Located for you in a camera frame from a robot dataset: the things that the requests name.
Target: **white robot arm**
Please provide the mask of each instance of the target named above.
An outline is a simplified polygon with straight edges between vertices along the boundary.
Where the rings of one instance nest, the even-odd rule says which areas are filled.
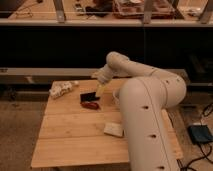
[[[106,84],[120,72],[133,77],[119,90],[132,171],[179,170],[161,110],[183,100],[184,80],[169,71],[130,61],[117,52],[107,55],[107,64],[99,70],[97,78]]]

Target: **brown object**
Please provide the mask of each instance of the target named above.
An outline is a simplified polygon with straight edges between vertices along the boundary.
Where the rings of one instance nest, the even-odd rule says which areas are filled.
[[[117,18],[142,18],[144,15],[144,1],[140,4],[120,3],[120,0],[113,0],[113,14]],[[153,19],[172,19],[175,9],[167,0],[154,0],[152,18]]]
[[[96,102],[87,102],[87,101],[81,102],[81,106],[88,109],[94,109],[94,110],[100,109],[100,106]]]
[[[103,132],[105,123],[122,121],[112,92],[125,81],[115,79],[106,85],[99,101],[100,110],[88,110],[79,103],[79,94],[96,90],[96,80],[79,81],[81,86],[75,91],[58,100],[49,98],[31,166],[41,168],[129,162],[125,138]],[[165,110],[162,115],[174,154],[180,159],[183,154],[170,119]]]
[[[96,4],[97,6],[101,6],[110,1],[112,1],[112,0],[93,0],[93,3]]]

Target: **wooden table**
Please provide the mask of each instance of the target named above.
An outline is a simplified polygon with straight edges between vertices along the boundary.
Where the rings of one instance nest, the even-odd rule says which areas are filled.
[[[96,90],[96,80],[79,81],[80,85],[74,91],[56,100],[49,98],[32,168],[129,162],[125,138],[103,133],[106,122],[121,123],[121,114],[114,104],[112,92],[124,82],[125,79],[114,79],[107,85],[99,101],[101,109],[97,111],[82,108],[79,103],[81,93]],[[163,110],[162,114],[174,154],[177,159],[182,158],[167,112]]]
[[[88,15],[76,15],[74,5],[75,0],[62,0],[64,12],[67,20],[85,20],[85,19],[116,19],[113,14],[103,17],[89,17]],[[82,7],[95,6],[92,0],[83,0],[80,2]],[[37,3],[36,0],[27,0],[9,19],[32,19],[32,20],[56,20],[56,12],[53,0],[44,0]]]

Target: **gray floor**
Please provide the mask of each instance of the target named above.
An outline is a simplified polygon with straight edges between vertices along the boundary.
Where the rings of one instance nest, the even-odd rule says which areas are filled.
[[[46,106],[47,92],[19,92],[16,96],[10,95],[11,92],[2,91],[0,98],[0,171],[32,171],[34,169],[30,168],[30,162]],[[184,103],[204,106],[212,102],[212,99],[211,94],[195,93],[189,94]],[[181,161],[185,165],[202,154],[199,148],[191,143],[186,132],[186,122],[193,118],[187,120],[179,113],[179,109],[180,107],[170,109],[169,115],[184,152],[184,158]],[[213,131],[213,115],[205,118],[204,121]],[[196,162],[192,167],[199,171],[213,170],[213,165],[207,160]],[[69,170],[126,171],[129,170],[129,165],[73,167]]]

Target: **wood grain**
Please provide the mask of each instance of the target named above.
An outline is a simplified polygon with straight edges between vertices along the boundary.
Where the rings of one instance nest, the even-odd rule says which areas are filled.
[[[115,106],[112,92],[126,79],[112,80],[101,97],[101,109],[82,108],[80,94],[95,91],[96,80],[79,81],[79,87],[53,100],[49,98],[31,166],[55,167],[129,162],[125,138],[103,133],[106,122],[122,123],[122,115]],[[176,158],[182,158],[174,129],[165,110],[165,127]]]

